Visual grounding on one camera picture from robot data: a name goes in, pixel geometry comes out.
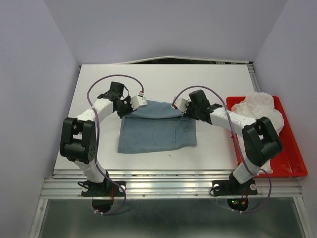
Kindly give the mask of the light blue denim skirt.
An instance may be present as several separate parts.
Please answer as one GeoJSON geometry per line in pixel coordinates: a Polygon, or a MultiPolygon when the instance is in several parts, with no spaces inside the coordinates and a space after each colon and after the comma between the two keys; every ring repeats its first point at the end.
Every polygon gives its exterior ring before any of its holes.
{"type": "Polygon", "coordinates": [[[197,145],[196,121],[183,117],[170,103],[148,100],[121,120],[118,153],[152,153],[197,145]]]}

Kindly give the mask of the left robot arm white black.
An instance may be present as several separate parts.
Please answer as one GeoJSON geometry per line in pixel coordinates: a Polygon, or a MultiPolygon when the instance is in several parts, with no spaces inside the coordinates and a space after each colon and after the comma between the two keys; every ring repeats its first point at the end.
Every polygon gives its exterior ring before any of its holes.
{"type": "Polygon", "coordinates": [[[60,154],[73,162],[84,173],[87,181],[94,183],[93,190],[98,195],[110,191],[106,180],[108,173],[97,160],[98,134],[100,122],[114,112],[125,116],[133,112],[131,97],[123,97],[126,86],[112,82],[107,92],[100,94],[90,107],[75,118],[67,117],[62,124],[60,154]]]}

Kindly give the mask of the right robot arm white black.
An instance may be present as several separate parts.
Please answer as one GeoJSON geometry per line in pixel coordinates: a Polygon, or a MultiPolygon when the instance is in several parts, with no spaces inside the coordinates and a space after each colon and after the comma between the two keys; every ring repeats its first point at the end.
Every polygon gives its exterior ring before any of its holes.
{"type": "Polygon", "coordinates": [[[231,112],[223,105],[210,104],[203,90],[196,90],[189,97],[189,100],[177,99],[173,104],[183,116],[228,129],[235,138],[243,138],[246,155],[242,156],[243,162],[233,171],[228,181],[229,190],[240,193],[260,168],[283,149],[272,122],[267,117],[249,118],[231,112]]]}

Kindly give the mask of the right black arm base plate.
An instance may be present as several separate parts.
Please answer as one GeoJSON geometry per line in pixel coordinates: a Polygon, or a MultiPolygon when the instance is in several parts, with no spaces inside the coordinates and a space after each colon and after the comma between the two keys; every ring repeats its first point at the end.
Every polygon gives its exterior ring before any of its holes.
{"type": "Polygon", "coordinates": [[[211,196],[257,195],[257,186],[253,179],[240,184],[230,180],[213,180],[209,191],[211,196]]]}

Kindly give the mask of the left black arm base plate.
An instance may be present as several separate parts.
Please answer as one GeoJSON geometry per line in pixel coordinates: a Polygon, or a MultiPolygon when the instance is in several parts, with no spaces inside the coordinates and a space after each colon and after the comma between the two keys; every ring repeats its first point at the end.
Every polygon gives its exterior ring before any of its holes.
{"type": "Polygon", "coordinates": [[[81,187],[82,197],[124,197],[122,189],[106,179],[101,183],[87,180],[79,181],[77,184],[81,187]]]}

